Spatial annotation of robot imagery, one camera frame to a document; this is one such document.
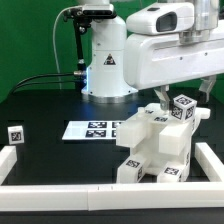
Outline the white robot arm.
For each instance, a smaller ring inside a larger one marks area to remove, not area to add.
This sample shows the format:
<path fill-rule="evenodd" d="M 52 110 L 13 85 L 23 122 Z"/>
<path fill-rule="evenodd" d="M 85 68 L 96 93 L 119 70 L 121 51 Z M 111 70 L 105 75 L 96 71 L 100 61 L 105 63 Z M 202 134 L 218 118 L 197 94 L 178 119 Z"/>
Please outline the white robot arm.
<path fill-rule="evenodd" d="M 204 98 L 224 73 L 224 20 L 219 0 L 157 0 L 129 15 L 118 36 L 114 0 L 78 0 L 81 15 L 93 20 L 89 91 L 101 97 L 104 74 L 119 70 L 124 88 L 162 88 L 200 78 Z"/>

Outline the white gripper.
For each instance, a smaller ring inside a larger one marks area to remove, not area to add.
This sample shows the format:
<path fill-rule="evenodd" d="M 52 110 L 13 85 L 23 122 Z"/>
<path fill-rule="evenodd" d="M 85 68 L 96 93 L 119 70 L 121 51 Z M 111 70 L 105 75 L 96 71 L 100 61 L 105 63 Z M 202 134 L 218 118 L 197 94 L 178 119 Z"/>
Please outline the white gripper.
<path fill-rule="evenodd" d="M 163 111 L 169 109 L 169 84 L 203 78 L 200 100 L 208 102 L 216 76 L 224 73 L 224 28 L 210 33 L 208 41 L 182 45 L 178 34 L 132 34 L 124 50 L 124 80 L 141 90 L 154 88 Z"/>

